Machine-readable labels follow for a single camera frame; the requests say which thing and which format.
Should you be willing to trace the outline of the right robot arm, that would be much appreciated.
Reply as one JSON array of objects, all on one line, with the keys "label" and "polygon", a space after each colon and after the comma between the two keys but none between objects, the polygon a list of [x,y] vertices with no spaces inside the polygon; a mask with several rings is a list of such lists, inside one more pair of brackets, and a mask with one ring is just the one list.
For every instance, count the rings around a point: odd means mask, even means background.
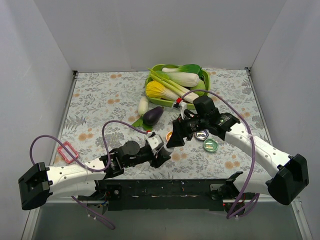
[{"label": "right robot arm", "polygon": [[301,154],[291,156],[252,135],[250,129],[230,113],[220,113],[211,98],[206,95],[193,102],[196,113],[185,108],[178,98],[173,107],[180,109],[179,117],[172,122],[172,135],[166,144],[168,149],[182,147],[194,133],[208,130],[210,134],[239,148],[258,163],[267,175],[253,176],[250,171],[234,173],[223,185],[213,191],[216,199],[237,199],[244,193],[264,194],[282,205],[289,205],[309,184],[307,160]]}]

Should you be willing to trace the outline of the yellow round pill case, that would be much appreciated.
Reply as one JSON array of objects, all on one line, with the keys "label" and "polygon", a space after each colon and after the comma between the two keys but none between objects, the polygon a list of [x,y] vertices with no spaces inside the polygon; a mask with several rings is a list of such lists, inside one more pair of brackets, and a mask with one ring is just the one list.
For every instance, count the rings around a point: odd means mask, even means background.
[{"label": "yellow round pill case", "polygon": [[166,141],[167,141],[167,142],[170,140],[172,134],[173,134],[172,131],[170,131],[170,132],[168,132],[168,133],[166,134],[166,137],[165,137],[165,138],[166,138]]}]

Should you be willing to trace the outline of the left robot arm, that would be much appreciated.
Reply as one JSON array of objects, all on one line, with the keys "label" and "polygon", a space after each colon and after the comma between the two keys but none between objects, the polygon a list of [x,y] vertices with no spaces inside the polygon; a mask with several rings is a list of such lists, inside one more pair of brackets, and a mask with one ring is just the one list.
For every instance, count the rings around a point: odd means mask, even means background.
[{"label": "left robot arm", "polygon": [[106,196],[106,187],[99,181],[114,178],[129,167],[149,162],[153,168],[160,167],[171,158],[173,148],[154,137],[145,146],[130,140],[109,155],[85,163],[48,167],[44,162],[34,164],[18,179],[21,208],[33,210],[44,205],[48,198],[92,196],[101,200]]}]

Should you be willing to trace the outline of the white blue pill bottle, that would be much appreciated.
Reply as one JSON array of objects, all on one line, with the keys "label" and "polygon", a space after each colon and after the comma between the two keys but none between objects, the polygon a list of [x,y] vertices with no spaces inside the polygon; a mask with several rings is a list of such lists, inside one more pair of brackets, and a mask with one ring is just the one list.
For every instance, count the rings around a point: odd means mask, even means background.
[{"label": "white blue pill bottle", "polygon": [[174,147],[171,148],[167,148],[166,146],[164,146],[161,150],[162,155],[163,156],[170,156],[173,152],[174,152]]}]

